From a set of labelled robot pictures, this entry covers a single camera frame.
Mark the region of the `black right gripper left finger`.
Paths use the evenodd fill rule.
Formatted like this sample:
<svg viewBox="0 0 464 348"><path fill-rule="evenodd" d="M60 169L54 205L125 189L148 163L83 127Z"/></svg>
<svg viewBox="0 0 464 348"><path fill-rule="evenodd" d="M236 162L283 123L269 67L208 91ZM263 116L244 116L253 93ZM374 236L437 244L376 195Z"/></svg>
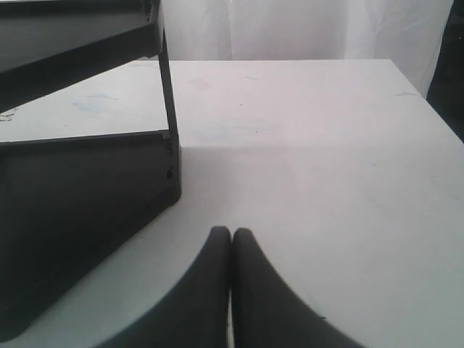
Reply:
<svg viewBox="0 0 464 348"><path fill-rule="evenodd" d="M211 229L189 269L148 312L99 347L227 347L231 232Z"/></svg>

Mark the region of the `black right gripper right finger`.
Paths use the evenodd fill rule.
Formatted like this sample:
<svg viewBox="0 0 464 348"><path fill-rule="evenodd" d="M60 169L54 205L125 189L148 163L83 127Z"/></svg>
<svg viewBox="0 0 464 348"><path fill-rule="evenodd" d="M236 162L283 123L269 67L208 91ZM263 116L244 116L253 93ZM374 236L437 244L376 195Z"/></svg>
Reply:
<svg viewBox="0 0 464 348"><path fill-rule="evenodd" d="M362 346L292 291L249 229L236 230L231 253L231 307L236 347Z"/></svg>

